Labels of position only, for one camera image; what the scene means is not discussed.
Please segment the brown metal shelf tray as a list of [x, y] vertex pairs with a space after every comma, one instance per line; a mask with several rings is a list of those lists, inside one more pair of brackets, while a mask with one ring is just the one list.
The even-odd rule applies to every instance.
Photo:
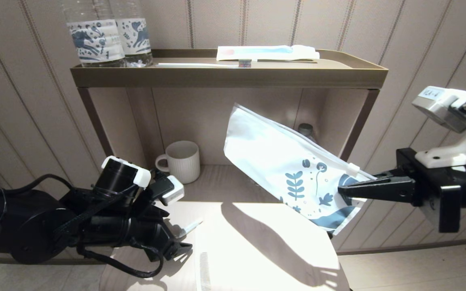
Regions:
[[388, 69], [344, 52], [320, 50], [317, 61], [252, 61], [240, 68], [158, 67], [159, 63], [215, 64], [215, 49], [155, 49], [145, 68], [71, 68], [78, 88], [335, 88], [379, 90]]

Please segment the small clear water bottle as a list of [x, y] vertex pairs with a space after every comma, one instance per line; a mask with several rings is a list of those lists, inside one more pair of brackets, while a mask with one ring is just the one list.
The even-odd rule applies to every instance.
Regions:
[[311, 124], [308, 123], [301, 123], [298, 126], [298, 133], [305, 136], [309, 140], [316, 143], [316, 139], [314, 138], [314, 129]]

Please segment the white ribbed mug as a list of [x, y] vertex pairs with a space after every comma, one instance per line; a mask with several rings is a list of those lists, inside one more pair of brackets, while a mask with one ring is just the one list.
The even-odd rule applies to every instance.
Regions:
[[163, 172], [170, 173], [181, 184], [193, 183], [199, 178], [200, 151], [192, 141], [177, 141], [165, 149], [165, 153], [155, 160], [155, 167]]

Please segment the white wrapped blue toothbrush pack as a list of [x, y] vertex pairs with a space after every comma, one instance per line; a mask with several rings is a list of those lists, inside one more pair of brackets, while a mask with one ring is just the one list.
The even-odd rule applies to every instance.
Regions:
[[217, 61], [239, 59], [270, 61], [318, 60], [320, 59], [320, 53], [315, 48], [304, 45], [218, 47]]

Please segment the white floral zip pouch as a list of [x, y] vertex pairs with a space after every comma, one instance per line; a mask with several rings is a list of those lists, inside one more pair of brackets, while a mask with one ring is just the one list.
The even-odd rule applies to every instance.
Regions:
[[333, 235], [366, 202], [338, 188], [374, 180], [297, 131], [239, 104], [229, 117], [224, 154], [272, 196]]

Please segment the white comb in wrapper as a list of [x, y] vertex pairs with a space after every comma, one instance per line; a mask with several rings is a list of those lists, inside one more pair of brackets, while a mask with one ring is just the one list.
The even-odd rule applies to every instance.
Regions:
[[209, 256], [199, 252], [195, 258], [196, 291], [212, 291]]

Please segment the beige wooden shelf cabinet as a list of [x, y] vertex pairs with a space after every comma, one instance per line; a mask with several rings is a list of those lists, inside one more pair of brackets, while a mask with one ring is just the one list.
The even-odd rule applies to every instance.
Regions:
[[348, 160], [378, 90], [302, 88], [90, 88], [83, 103], [106, 156], [153, 168], [171, 143], [200, 148], [201, 174], [184, 201], [268, 202], [277, 199], [231, 165], [223, 153], [236, 103], [297, 130], [313, 127], [323, 148]]

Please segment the white toothbrush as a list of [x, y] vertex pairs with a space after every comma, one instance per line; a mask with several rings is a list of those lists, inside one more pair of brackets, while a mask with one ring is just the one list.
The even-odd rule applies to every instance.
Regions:
[[161, 68], [251, 68], [251, 59], [241, 59], [236, 65], [209, 64], [209, 63], [157, 63], [156, 67]]

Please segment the large bottle blue deer label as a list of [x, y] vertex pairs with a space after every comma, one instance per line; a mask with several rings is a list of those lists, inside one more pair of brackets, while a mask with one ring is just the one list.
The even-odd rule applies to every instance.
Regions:
[[60, 0], [83, 67], [126, 67], [110, 0]]
[[153, 54], [141, 0], [110, 0], [127, 67], [153, 65]]

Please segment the small white toothpaste tube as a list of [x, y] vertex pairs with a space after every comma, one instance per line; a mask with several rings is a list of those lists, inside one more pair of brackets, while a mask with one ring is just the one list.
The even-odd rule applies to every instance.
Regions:
[[185, 236], [187, 236], [188, 234], [190, 234], [193, 230], [195, 230], [199, 225], [201, 225], [203, 222], [203, 219], [200, 218], [200, 219], [197, 219], [196, 221], [193, 221], [192, 223], [190, 223], [189, 225], [183, 227], [179, 234], [177, 235], [177, 238], [178, 239], [182, 239], [184, 238]]

